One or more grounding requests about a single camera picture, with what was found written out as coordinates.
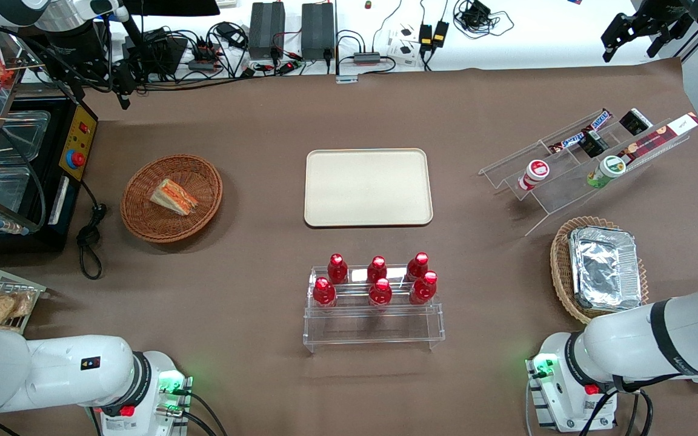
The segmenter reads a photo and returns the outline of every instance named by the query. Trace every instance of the aluminum foil container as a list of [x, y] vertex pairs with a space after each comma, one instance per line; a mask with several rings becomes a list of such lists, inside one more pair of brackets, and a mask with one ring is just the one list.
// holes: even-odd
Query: aluminum foil container
[[637, 246], [629, 232], [579, 227], [570, 232], [570, 259], [581, 307], [619, 312], [642, 303]]

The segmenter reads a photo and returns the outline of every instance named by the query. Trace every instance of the power supply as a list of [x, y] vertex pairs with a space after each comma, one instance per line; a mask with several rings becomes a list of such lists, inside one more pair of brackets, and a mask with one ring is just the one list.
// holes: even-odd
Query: power supply
[[335, 56], [336, 27], [333, 3], [305, 3], [302, 8], [301, 53], [308, 61]]
[[271, 52], [279, 52], [285, 45], [285, 5], [282, 2], [252, 3], [249, 52], [252, 59], [271, 59]]

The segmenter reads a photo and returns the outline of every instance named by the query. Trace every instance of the acrylic bottle rack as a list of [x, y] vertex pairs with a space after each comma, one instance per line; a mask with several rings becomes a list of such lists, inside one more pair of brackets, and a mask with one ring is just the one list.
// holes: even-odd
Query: acrylic bottle rack
[[368, 305], [367, 265], [349, 267], [349, 281], [335, 285], [335, 307], [314, 305], [312, 292], [317, 277], [327, 277], [327, 267], [315, 266], [308, 278], [303, 345], [314, 353], [317, 345], [428, 342], [435, 348], [443, 339], [443, 306], [436, 294], [423, 305], [409, 303], [413, 282], [405, 281], [405, 265], [387, 265], [387, 279], [393, 289], [388, 306]]
[[[638, 168], [647, 168], [648, 163], [652, 159], [685, 142], [690, 137], [689, 133], [676, 136], [661, 147], [657, 147], [650, 153], [637, 158], [631, 165], [627, 166], [627, 171], [623, 176], [618, 177], [618, 179], [598, 190], [587, 183], [587, 176], [597, 168], [601, 160], [607, 156], [615, 156], [618, 152], [626, 149], [629, 144], [639, 141], [648, 133], [661, 129], [671, 122], [671, 119], [665, 119], [665, 121], [659, 122], [659, 124], [655, 124], [653, 127], [635, 136], [632, 136], [618, 121], [607, 124], [597, 132], [610, 148], [597, 157], [589, 157], [577, 144], [557, 153], [549, 151], [549, 145], [559, 143], [576, 135], [601, 113], [602, 111], [596, 111], [589, 116], [585, 116], [570, 126], [552, 133], [479, 171], [479, 174], [486, 176], [490, 180], [496, 190], [509, 188], [519, 201], [524, 200], [527, 196], [531, 196], [543, 209], [545, 216], [532, 229], [527, 231], [524, 236], [531, 234], [550, 216], [572, 213], [574, 209], [585, 204], [597, 193], [614, 190], [616, 186], [626, 183], [630, 179], [628, 173], [636, 171]], [[549, 166], [550, 173], [533, 190], [524, 191], [519, 187], [518, 179], [524, 173], [526, 166], [535, 159], [545, 161]]]

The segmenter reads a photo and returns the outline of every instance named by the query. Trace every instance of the red bottle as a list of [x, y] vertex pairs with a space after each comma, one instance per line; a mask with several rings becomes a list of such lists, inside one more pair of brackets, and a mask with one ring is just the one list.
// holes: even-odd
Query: red bottle
[[368, 283], [376, 283], [379, 279], [387, 278], [387, 262], [384, 257], [376, 256], [368, 265]]
[[393, 289], [387, 279], [376, 280], [368, 291], [368, 304], [371, 306], [386, 306], [393, 300]]
[[314, 305], [317, 307], [335, 307], [336, 289], [324, 277], [318, 277], [314, 282]]
[[405, 269], [405, 281], [415, 282], [416, 279], [424, 276], [424, 273], [428, 270], [427, 262], [429, 261], [430, 258], [427, 257], [427, 253], [417, 253], [416, 256], [408, 262], [408, 268]]
[[344, 257], [338, 253], [330, 256], [330, 263], [327, 264], [327, 278], [334, 285], [349, 281], [349, 267]]
[[408, 300], [411, 304], [424, 304], [430, 301], [437, 290], [438, 275], [435, 271], [427, 271], [423, 277], [413, 282]]

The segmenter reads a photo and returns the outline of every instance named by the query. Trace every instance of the white table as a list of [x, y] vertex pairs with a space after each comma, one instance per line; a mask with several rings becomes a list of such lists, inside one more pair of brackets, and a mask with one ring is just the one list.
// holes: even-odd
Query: white table
[[[552, 68], [552, 67], [592, 67], [606, 65], [602, 60], [604, 47], [600, 37], [619, 12], [634, 13], [630, 0], [583, 0], [581, 5], [567, 0], [485, 0], [493, 12], [505, 10], [515, 27], [502, 36], [485, 36], [476, 41], [466, 38], [455, 28], [451, 18], [452, 9], [458, 0], [447, 0], [448, 7], [444, 21], [449, 22], [449, 31], [444, 47], [430, 61], [433, 70], [461, 70], [465, 68], [481, 68], [487, 70], [518, 69], [518, 68]], [[239, 0], [235, 8], [222, 8], [219, 16], [211, 17], [144, 17], [145, 30], [167, 25], [172, 30], [192, 30], [199, 35], [205, 35], [206, 30], [221, 21], [249, 25], [250, 11], [253, 0]], [[301, 5], [303, 0], [284, 0], [285, 29], [297, 31], [301, 23]], [[388, 16], [397, 6], [396, 0], [374, 0], [370, 9], [365, 9], [365, 0], [337, 0], [338, 30], [354, 30], [365, 37], [368, 50], [374, 32], [379, 28], [384, 17]], [[425, 22], [435, 26], [444, 10], [443, 0], [424, 0], [427, 14]], [[133, 16], [139, 24], [139, 16]], [[396, 14], [387, 20], [385, 30], [376, 39], [376, 50], [381, 55], [386, 54], [386, 39], [388, 30], [397, 28], [405, 23], [419, 28], [422, 20], [422, 9], [418, 0], [402, 0], [402, 6]], [[125, 31], [118, 22], [113, 22], [114, 55], [121, 57], [122, 40]], [[621, 47], [610, 65], [642, 64], [651, 59], [645, 50], [651, 44], [648, 37]], [[285, 49], [300, 52], [300, 35], [286, 35]], [[343, 39], [339, 55], [343, 58], [352, 55], [357, 49], [357, 42]], [[229, 57], [235, 65], [240, 50], [228, 50]], [[185, 52], [183, 62], [190, 61], [192, 55]], [[341, 64], [341, 74], [357, 74], [357, 72], [380, 69], [378, 67], [355, 67], [351, 61]], [[423, 67], [398, 66], [395, 71], [422, 71]], [[334, 61], [331, 70], [335, 71]], [[307, 67], [303, 74], [326, 74], [324, 61], [318, 61]], [[188, 73], [186, 66], [181, 66], [177, 77]], [[201, 78], [201, 74], [193, 74], [192, 78]]]

